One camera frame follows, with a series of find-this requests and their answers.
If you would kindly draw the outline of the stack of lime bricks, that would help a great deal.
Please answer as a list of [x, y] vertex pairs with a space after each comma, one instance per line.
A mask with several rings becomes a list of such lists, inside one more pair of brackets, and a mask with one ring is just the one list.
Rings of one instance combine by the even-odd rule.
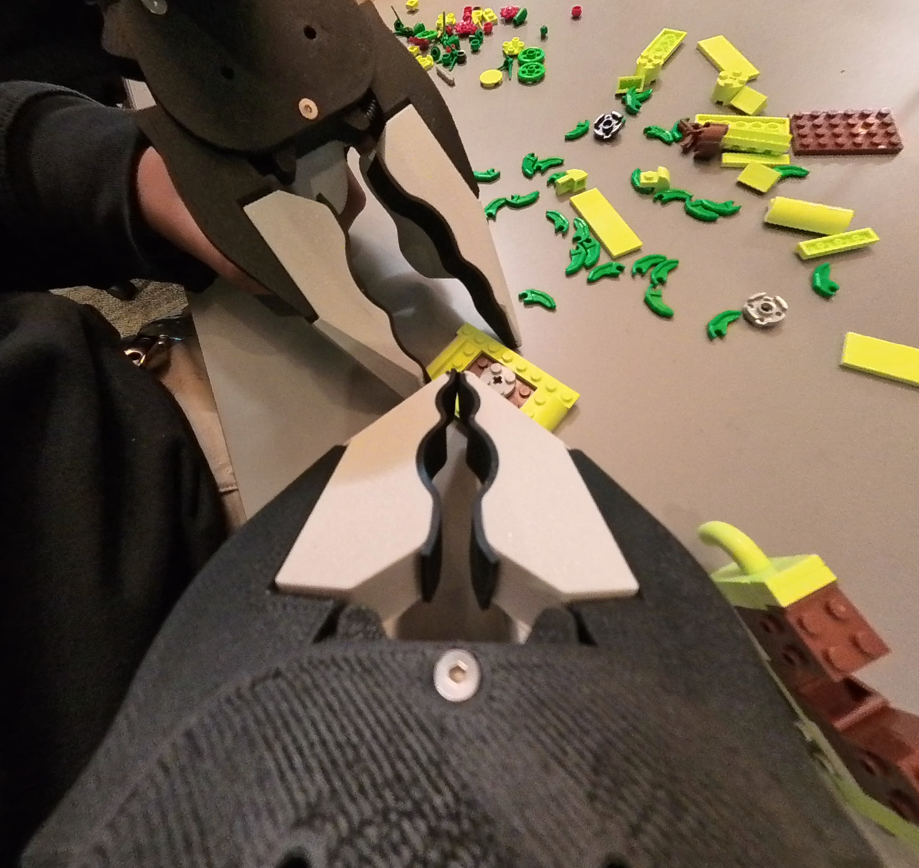
[[789, 118], [699, 114], [691, 122], [729, 125], [721, 152], [717, 156], [725, 166], [740, 166], [751, 162], [773, 166], [790, 163]]

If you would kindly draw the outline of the large brown studded plate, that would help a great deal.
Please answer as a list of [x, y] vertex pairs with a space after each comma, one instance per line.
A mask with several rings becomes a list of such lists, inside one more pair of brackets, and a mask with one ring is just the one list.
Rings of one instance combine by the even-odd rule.
[[903, 149], [891, 109], [811, 111], [789, 117], [795, 155], [894, 155]]

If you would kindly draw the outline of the lime smooth tile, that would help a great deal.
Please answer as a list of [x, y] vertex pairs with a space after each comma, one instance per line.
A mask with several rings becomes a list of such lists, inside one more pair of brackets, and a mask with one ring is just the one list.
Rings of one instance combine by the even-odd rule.
[[719, 72], [738, 73], [743, 82], [756, 79], [760, 75], [759, 69], [724, 35], [700, 40], [696, 47]]

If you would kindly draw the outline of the large lime half-round brick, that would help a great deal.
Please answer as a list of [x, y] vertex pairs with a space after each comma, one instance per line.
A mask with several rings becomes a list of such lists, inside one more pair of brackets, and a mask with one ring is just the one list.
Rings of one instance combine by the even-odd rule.
[[854, 215], [854, 210], [848, 208], [777, 196], [769, 203], [764, 223], [830, 236], [845, 232]]

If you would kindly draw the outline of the long lime tile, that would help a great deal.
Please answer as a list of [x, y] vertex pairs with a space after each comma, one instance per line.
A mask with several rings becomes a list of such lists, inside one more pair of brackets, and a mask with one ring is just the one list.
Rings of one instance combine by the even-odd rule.
[[849, 331], [844, 335], [840, 366], [918, 386], [917, 347]]
[[641, 249], [639, 236], [599, 189], [575, 194], [569, 198], [569, 204], [612, 257], [623, 257]]

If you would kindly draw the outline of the person's left hand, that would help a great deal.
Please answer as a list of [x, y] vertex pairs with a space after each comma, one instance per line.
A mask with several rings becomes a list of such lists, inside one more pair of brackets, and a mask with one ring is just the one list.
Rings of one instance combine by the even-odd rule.
[[162, 156], [147, 147], [140, 155], [135, 188], [147, 225], [184, 253], [206, 265], [225, 281], [252, 295], [269, 290], [224, 257], [205, 236], [180, 197]]

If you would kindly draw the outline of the brown stump piece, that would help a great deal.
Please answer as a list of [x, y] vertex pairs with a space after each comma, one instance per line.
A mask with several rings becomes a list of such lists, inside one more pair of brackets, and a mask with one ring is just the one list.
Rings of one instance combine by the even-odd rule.
[[680, 148], [684, 155], [692, 154], [695, 160], [707, 161], [719, 156], [722, 141], [729, 130], [728, 124], [706, 122], [693, 123], [681, 119], [677, 123], [681, 133]]

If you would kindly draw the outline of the grey round plate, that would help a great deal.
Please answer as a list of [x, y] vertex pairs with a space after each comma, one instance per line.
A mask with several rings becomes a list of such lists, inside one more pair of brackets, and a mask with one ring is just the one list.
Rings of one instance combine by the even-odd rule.
[[749, 296], [743, 304], [744, 319], [757, 328], [771, 328], [782, 323], [788, 312], [787, 301], [781, 296], [768, 293], [756, 293]]

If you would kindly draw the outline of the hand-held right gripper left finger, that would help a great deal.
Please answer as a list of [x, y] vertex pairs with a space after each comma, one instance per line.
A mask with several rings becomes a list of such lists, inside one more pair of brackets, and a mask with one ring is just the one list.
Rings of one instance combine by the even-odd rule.
[[457, 372], [351, 438], [282, 564], [276, 586], [374, 609], [382, 620], [430, 601], [441, 575], [442, 508]]

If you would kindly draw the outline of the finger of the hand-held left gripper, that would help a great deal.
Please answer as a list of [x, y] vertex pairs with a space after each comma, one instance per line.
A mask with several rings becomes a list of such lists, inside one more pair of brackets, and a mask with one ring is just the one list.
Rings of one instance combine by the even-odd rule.
[[386, 121], [361, 169], [396, 222], [408, 263], [424, 276], [459, 282], [495, 336], [519, 347], [513, 298], [477, 193], [414, 105]]
[[359, 287], [346, 234], [330, 208], [275, 191], [244, 211], [316, 312], [321, 334], [389, 387], [426, 384], [426, 372], [397, 342], [389, 314]]

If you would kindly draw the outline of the person's left forearm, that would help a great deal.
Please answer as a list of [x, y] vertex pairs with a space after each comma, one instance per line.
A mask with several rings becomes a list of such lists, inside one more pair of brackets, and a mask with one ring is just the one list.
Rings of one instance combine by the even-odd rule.
[[148, 141], [125, 111], [63, 87], [1, 87], [1, 291], [128, 280], [199, 292], [215, 272], [152, 230], [136, 173]]

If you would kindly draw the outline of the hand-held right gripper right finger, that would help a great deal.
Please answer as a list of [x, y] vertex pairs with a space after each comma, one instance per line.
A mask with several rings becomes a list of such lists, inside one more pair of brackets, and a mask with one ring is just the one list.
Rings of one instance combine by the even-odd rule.
[[471, 582], [525, 640], [540, 614], [638, 583], [564, 443], [474, 374], [458, 376], [472, 502]]

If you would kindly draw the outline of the brown and lime brick assembly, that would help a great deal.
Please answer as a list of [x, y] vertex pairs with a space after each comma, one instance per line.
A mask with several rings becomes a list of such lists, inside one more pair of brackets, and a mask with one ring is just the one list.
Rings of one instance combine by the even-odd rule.
[[426, 370], [431, 380], [453, 370], [469, 372], [549, 431], [580, 397], [579, 392], [470, 324], [458, 330]]

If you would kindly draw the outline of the person's black clothing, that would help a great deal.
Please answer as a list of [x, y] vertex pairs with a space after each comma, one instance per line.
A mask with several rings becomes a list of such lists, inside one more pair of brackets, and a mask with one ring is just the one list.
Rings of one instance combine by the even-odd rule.
[[224, 541], [171, 394], [93, 308], [2, 295], [1, 862], [13, 866]]

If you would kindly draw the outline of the brown and lime trunk build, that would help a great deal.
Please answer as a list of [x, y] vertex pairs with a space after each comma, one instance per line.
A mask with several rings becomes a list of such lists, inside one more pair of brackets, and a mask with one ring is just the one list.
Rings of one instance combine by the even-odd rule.
[[917, 848], [917, 715], [856, 677], [889, 654], [886, 642], [819, 555], [770, 557], [722, 521], [697, 533], [729, 554], [710, 577], [759, 646], [837, 792]]

